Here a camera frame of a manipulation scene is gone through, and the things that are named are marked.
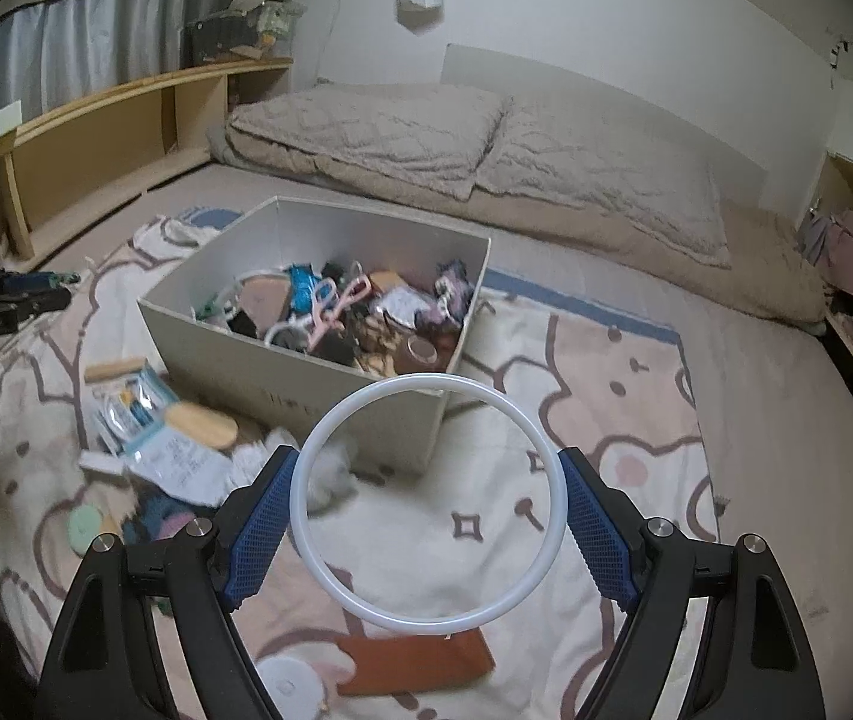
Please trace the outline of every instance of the item inside box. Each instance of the item inside box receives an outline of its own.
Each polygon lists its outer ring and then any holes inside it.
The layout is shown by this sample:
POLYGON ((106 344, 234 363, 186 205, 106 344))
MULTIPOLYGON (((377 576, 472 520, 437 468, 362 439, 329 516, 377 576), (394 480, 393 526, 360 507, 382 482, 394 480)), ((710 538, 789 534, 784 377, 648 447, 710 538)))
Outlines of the item inside box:
POLYGON ((473 293, 461 260, 437 265, 432 285, 367 271, 360 261, 238 274, 193 317, 199 322, 363 370, 382 379, 447 370, 473 293))

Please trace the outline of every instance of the white ring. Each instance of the white ring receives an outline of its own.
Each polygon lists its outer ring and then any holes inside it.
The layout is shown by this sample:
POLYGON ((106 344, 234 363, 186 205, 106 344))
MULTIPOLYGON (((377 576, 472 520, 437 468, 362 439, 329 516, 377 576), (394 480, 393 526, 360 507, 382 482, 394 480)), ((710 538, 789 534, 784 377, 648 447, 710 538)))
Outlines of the white ring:
POLYGON ((351 611, 362 620, 406 635, 450 635, 458 634, 485 625, 518 605, 526 596, 534 591, 543 581, 546 572, 553 565, 553 560, 560 552, 564 531, 567 527, 567 481, 564 478, 563 466, 556 450, 548 439, 525 413, 512 401, 495 389, 480 384, 462 376, 452 376, 449 373, 411 373, 406 376, 395 376, 383 379, 363 389, 358 389, 348 395, 324 415, 313 428, 307 438, 296 466, 293 469, 293 480, 290 485, 290 527, 296 541, 300 557, 313 575, 313 579, 332 596, 334 601, 351 611), (540 552, 531 563, 529 569, 519 581, 510 587, 506 593, 494 603, 485 607, 451 617, 424 619, 418 617, 401 617, 388 613, 375 605, 368 604, 361 597, 351 593, 337 581, 332 571, 317 552, 310 538, 310 527, 307 519, 307 483, 310 480, 310 469, 316 461, 317 453, 329 440, 334 431, 351 415, 374 401, 408 391, 409 389, 447 389, 462 395, 476 397, 485 403, 499 409, 513 419, 516 425, 526 433, 533 443, 543 467, 546 469, 546 480, 549 483, 549 520, 546 525, 543 545, 540 552))

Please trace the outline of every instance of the gray curtain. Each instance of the gray curtain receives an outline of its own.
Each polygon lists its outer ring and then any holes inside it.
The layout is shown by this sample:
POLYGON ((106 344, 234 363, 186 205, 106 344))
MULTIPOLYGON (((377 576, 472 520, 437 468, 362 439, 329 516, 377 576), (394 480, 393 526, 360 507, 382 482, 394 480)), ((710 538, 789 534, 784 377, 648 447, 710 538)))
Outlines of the gray curtain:
POLYGON ((55 0, 0 20, 0 109, 23 120, 181 66, 182 29, 220 0, 55 0))

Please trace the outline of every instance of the blue textured pad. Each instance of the blue textured pad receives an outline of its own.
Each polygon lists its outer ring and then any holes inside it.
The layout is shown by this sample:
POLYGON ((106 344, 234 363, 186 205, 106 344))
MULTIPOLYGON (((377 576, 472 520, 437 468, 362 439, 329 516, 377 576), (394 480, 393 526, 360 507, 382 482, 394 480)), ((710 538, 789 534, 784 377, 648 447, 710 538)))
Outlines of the blue textured pad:
POLYGON ((600 507, 596 495, 573 461, 564 452, 560 453, 560 461, 567 477, 569 530, 600 595, 616 601, 620 610, 626 611, 639 595, 630 574, 630 553, 626 542, 600 507))
POLYGON ((290 481, 298 456, 295 451, 286 456, 241 534, 233 541, 230 579, 223 589, 223 600, 230 610, 239 608, 245 598, 260 591, 263 577, 277 553, 290 521, 290 481))

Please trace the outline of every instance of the white box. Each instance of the white box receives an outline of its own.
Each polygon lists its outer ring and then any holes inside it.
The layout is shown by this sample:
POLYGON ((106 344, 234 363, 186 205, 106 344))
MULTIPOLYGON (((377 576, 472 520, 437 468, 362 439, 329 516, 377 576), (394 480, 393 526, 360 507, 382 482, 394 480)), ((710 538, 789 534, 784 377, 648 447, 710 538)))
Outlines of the white box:
MULTIPOLYGON (((170 271, 140 298, 140 312, 175 383, 270 427, 283 425, 302 441, 329 409, 374 377, 196 322, 191 309, 238 275, 294 263, 319 272, 328 261, 359 260, 368 272, 396 271, 431 290, 437 265, 460 259, 478 293, 489 256, 489 238, 439 224, 273 197, 170 271)), ((476 303, 447 371, 459 363, 476 303)), ((425 471, 446 403, 442 392, 402 392, 353 415, 347 429, 361 444, 363 464, 425 471)))

